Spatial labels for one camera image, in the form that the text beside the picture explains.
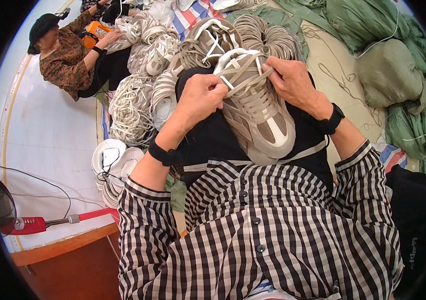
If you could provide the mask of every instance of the green sack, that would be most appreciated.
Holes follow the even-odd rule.
[[[372,108],[414,100],[408,111],[414,115],[426,112],[426,80],[400,40],[381,42],[358,58],[358,79],[366,104]]]
[[[351,52],[362,51],[371,42],[408,36],[410,28],[390,0],[327,0],[326,16]]]
[[[388,108],[386,142],[402,148],[412,159],[426,159],[426,113],[414,116],[403,103]]]

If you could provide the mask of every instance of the wrist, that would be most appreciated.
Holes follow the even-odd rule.
[[[318,97],[314,100],[314,104],[310,111],[307,111],[316,120],[329,120],[333,114],[333,105],[326,98],[325,94],[318,92]]]
[[[156,136],[156,145],[164,151],[176,149],[188,131],[189,128],[186,126],[184,119],[173,113]]]
[[[104,50],[104,48],[106,47],[106,45],[105,45],[105,43],[104,42],[102,42],[102,39],[101,40],[99,40],[97,43],[96,43],[96,45],[95,45],[96,47],[98,47],[99,49],[101,49],[101,50]]]

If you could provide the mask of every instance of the black watch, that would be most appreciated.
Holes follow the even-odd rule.
[[[341,109],[334,103],[333,113],[330,119],[324,119],[319,121],[319,126],[325,135],[332,135],[336,131],[336,127],[340,124],[341,119],[344,118],[344,114]]]
[[[161,161],[165,167],[174,165],[181,158],[178,150],[171,149],[170,151],[165,151],[156,145],[155,139],[150,141],[148,152],[154,159]]]

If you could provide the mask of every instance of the plaid shirt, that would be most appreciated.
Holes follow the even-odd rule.
[[[268,279],[298,298],[387,299],[403,264],[379,153],[366,140],[336,171],[330,195],[297,166],[210,160],[186,195],[184,238],[170,194],[128,180],[121,296],[243,299]]]

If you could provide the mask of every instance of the wooden furniture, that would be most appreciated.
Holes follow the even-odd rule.
[[[41,300],[119,299],[118,237],[113,223],[11,256]]]

